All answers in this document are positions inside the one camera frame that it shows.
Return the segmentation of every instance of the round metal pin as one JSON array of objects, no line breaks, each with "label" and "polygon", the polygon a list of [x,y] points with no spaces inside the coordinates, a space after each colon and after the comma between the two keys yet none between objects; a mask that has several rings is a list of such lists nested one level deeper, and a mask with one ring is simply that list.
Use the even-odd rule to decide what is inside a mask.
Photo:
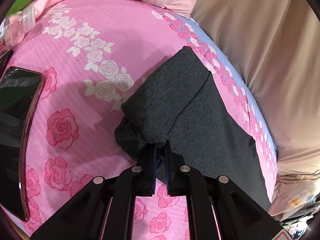
[{"label": "round metal pin", "polygon": [[131,170],[134,173],[138,173],[138,172],[142,171],[142,168],[140,166],[134,166],[134,167],[132,167]]},{"label": "round metal pin", "polygon": [[229,178],[227,176],[220,176],[219,177],[219,181],[221,183],[228,183],[229,182]]},{"label": "round metal pin", "polygon": [[103,177],[95,177],[93,179],[94,184],[101,184],[103,182]]},{"label": "round metal pin", "polygon": [[188,172],[190,171],[190,167],[188,165],[183,165],[180,167],[180,170],[183,172]]}]

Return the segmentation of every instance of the white and red sticker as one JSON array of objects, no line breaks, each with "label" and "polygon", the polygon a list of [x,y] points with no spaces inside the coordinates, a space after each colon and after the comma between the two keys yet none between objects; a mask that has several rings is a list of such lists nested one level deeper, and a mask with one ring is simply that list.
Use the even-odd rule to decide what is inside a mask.
[{"label": "white and red sticker", "polygon": [[285,229],[282,229],[272,240],[292,240],[292,238]]}]

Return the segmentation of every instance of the bed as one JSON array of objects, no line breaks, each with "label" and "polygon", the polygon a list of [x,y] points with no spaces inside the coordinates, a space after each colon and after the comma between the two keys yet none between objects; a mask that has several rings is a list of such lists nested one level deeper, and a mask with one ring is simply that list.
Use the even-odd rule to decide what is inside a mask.
[{"label": "bed", "polygon": [[[134,165],[114,130],[125,102],[183,46],[212,72],[228,113],[256,141],[268,198],[276,181],[276,147],[249,89],[193,19],[136,0],[65,0],[37,19],[9,65],[43,73],[46,84],[26,153],[30,220],[13,222],[31,235],[95,176]],[[108,76],[117,82],[109,86]],[[186,199],[157,181],[137,198],[133,239],[189,239]]]}]

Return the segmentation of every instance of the gray folded garment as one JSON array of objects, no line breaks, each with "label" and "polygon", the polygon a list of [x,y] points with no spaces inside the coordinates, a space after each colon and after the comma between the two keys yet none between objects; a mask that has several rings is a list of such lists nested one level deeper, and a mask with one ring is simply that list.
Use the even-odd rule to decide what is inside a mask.
[{"label": "gray folded garment", "polygon": [[[133,159],[146,143],[172,151],[203,175],[226,175],[264,210],[270,202],[255,141],[226,111],[209,72],[183,47],[153,72],[121,106],[116,142]],[[157,178],[165,181],[163,157]]]}]

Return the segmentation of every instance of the bottle cap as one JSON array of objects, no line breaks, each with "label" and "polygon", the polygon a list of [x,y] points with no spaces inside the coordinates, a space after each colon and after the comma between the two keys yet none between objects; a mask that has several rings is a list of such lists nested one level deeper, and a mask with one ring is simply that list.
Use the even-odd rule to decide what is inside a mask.
[{"label": "bottle cap", "polygon": [[34,5],[31,5],[22,11],[21,20],[24,33],[31,31],[36,26],[36,13]]}]

